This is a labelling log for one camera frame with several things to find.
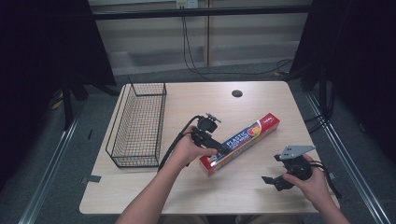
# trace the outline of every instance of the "left hand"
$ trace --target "left hand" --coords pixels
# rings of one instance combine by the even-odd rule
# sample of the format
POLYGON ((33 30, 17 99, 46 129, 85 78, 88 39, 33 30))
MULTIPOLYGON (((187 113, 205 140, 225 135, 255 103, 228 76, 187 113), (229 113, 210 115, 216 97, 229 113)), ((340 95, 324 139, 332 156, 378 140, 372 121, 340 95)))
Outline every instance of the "left hand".
POLYGON ((176 163, 183 168, 198 156, 212 156, 218 153, 214 148, 204 148, 196 146, 191 139, 191 129, 189 126, 184 132, 184 136, 176 144, 168 162, 176 163))

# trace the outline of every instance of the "wooden table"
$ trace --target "wooden table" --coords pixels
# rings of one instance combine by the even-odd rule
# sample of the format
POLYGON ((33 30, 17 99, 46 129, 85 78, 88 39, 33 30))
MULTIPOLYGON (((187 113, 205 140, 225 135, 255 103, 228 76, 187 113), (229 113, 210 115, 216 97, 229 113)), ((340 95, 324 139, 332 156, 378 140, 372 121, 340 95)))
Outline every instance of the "wooden table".
MULTIPOLYGON (((276 131, 210 177, 205 176, 199 160, 193 161, 178 177, 163 214, 317 212, 298 188, 277 191, 274 186, 264 184, 261 178, 262 175, 277 177, 285 173, 282 162, 276 161, 274 155, 281 153, 286 145, 313 144, 287 83, 167 83, 166 89, 161 157, 186 123, 205 112, 211 112, 222 121, 213 132, 213 138, 219 142, 267 113, 279 118, 280 123, 276 131), (240 90, 242 97, 233 97, 234 90, 240 90)), ((104 142, 110 132, 111 127, 108 127, 104 142)), ((120 214, 157 173, 157 168, 117 168, 105 147, 101 147, 92 170, 92 175, 102 178, 99 183, 88 183, 79 207, 83 214, 120 214)), ((308 154, 319 160, 315 150, 308 154)))

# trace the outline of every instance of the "black wire basket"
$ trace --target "black wire basket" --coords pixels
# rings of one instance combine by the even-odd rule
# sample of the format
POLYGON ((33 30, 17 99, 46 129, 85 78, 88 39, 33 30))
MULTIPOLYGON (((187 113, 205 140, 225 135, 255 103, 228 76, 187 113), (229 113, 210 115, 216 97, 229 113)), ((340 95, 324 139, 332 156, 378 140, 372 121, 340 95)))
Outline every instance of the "black wire basket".
POLYGON ((166 86, 127 84, 114 109, 106 152, 118 167, 159 166, 166 86))

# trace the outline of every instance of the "right hand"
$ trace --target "right hand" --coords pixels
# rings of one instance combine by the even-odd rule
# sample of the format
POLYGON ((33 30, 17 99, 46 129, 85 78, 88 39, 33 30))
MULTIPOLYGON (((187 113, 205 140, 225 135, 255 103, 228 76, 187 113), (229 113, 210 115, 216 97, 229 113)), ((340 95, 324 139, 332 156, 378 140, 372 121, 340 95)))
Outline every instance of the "right hand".
MULTIPOLYGON (((312 161, 310 156, 304 154, 304 157, 307 161, 312 161)), ((312 167, 312 175, 307 180, 301 180, 289 174, 284 174, 283 178, 297 186, 319 212, 323 208, 322 206, 333 203, 327 187, 326 176, 318 167, 312 167)))

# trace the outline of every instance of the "plastic wrap box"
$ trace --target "plastic wrap box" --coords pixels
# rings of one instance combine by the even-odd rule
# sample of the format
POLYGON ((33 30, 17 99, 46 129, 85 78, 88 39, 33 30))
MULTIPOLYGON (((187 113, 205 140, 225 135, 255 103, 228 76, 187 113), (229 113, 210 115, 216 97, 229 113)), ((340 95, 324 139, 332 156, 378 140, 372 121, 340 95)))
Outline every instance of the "plastic wrap box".
POLYGON ((199 160, 205 174, 207 176, 213 175, 221 167, 225 166, 228 162, 233 161, 248 148, 252 147, 269 133, 273 132, 277 128, 278 124, 279 119, 269 113, 222 143, 225 147, 231 150, 227 155, 221 155, 218 153, 211 157, 201 157, 199 160))

